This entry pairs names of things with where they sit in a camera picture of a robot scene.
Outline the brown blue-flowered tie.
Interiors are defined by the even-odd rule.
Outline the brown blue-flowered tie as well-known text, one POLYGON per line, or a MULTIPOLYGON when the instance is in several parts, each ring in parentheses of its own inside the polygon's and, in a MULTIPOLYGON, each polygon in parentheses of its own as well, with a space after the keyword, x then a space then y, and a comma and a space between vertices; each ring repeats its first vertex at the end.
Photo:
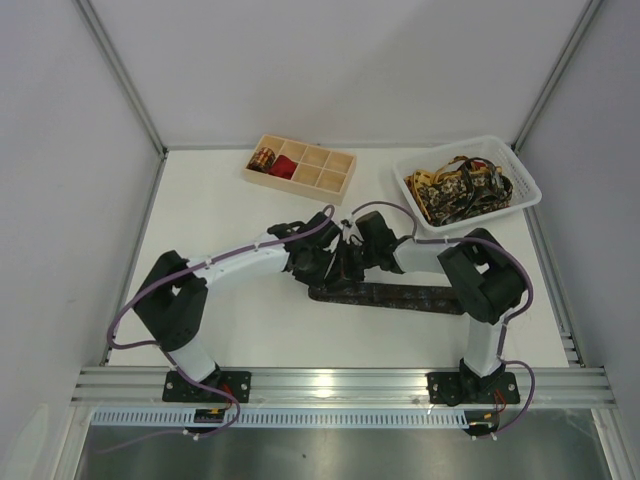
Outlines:
POLYGON ((308 288, 314 301, 460 316, 465 310, 452 287, 362 282, 341 290, 308 288))

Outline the white plastic basket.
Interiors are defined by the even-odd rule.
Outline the white plastic basket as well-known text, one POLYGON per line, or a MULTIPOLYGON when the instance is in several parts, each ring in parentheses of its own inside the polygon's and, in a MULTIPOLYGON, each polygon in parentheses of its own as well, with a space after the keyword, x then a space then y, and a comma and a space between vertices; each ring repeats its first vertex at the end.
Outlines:
POLYGON ((420 225, 431 233, 444 234, 454 230, 477 226, 489 220, 504 217, 527 207, 534 206, 542 199, 542 193, 539 187, 516 154, 502 140, 491 135, 484 135, 429 148, 422 154, 397 161, 393 166, 393 172, 411 211, 418 218, 420 225), (418 169, 435 172, 456 156, 482 157, 500 166, 503 169, 503 174, 513 183, 514 191, 512 200, 510 206, 504 209, 450 225, 435 227, 430 225, 420 212, 404 179, 418 169))

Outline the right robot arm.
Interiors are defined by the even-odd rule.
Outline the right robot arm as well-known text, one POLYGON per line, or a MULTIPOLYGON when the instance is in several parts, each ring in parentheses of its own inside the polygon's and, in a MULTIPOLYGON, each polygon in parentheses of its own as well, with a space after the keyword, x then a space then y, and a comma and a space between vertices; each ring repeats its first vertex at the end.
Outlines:
POLYGON ((442 273, 470 318, 459 363, 459 397, 478 400, 505 372, 501 360, 506 327, 531 290, 526 272, 484 228, 458 239, 398 237, 374 211, 355 222, 357 236, 344 233, 325 277, 328 289, 362 283, 379 268, 394 274, 442 273))

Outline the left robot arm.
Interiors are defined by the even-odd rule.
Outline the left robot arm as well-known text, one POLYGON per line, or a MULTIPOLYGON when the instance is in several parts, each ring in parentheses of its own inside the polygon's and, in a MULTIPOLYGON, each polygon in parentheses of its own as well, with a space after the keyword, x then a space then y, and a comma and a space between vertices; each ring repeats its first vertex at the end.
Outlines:
POLYGON ((331 244, 341 235, 330 211, 307 222, 273 225, 253 244, 209 257, 189 259, 174 250, 162 254, 138 290, 133 311, 177 369, 194 382, 218 387, 221 369, 200 339, 207 301, 281 272, 320 286, 332 263, 331 244))

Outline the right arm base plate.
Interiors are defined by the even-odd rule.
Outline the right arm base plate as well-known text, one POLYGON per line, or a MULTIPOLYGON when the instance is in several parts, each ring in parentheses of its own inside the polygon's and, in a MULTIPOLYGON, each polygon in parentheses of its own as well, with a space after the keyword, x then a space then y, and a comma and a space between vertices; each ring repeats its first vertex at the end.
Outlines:
POLYGON ((521 401, 515 375, 504 370, 486 377, 461 370, 434 371, 426 380, 430 402, 435 405, 515 405, 521 401))

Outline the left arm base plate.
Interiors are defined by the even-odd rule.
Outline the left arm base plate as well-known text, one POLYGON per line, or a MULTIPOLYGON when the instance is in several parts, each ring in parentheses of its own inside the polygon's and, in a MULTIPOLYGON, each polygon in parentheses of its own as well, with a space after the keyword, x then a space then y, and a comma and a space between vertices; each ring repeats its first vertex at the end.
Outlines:
POLYGON ((249 371, 219 370, 196 385, 173 370, 165 377, 162 400, 167 403, 223 403, 232 396, 243 404, 249 401, 251 381, 249 371))

